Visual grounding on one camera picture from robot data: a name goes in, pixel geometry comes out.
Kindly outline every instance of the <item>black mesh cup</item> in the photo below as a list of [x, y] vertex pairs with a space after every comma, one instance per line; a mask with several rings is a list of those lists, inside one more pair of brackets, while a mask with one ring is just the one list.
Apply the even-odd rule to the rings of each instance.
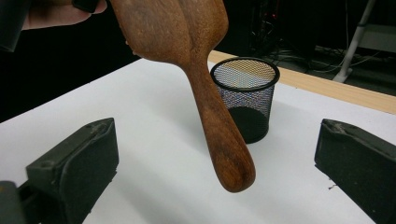
[[262, 140], [269, 129], [277, 67], [257, 58], [236, 57], [217, 63], [210, 75], [245, 142]]

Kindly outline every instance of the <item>white tabletop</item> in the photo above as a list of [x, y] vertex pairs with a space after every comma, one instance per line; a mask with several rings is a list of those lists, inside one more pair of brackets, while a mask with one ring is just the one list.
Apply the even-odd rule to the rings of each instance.
[[269, 133], [247, 145], [256, 181], [230, 193], [217, 180], [184, 73], [139, 60], [0, 123], [0, 180], [19, 186], [28, 164], [110, 117], [120, 165], [87, 224], [373, 223], [315, 167], [320, 123], [340, 120], [396, 144], [396, 116], [277, 83]]

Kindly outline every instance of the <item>brown wooden utensil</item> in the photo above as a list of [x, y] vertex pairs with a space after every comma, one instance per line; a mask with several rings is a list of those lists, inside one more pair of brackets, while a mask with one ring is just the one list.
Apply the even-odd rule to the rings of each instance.
[[253, 160], [207, 67], [210, 51], [228, 29], [222, 0], [110, 2], [134, 54], [186, 73], [221, 185], [230, 192], [247, 189], [256, 175]]

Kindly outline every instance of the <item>human hand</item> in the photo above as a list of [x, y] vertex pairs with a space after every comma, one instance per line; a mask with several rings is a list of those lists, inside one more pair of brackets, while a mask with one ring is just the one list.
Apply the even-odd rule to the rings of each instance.
[[[107, 8], [106, 0], [99, 0], [93, 14], [102, 13]], [[72, 25], [87, 20], [91, 13], [73, 7], [72, 3], [62, 6], [33, 6], [24, 21], [22, 30], [51, 26]]]

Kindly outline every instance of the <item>spatula handle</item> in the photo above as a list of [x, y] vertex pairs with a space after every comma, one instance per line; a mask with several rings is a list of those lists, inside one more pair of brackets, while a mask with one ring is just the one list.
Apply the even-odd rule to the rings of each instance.
[[184, 70], [191, 84], [219, 182], [230, 192], [247, 189], [256, 177], [254, 163], [209, 75], [207, 63], [195, 64], [193, 68]]

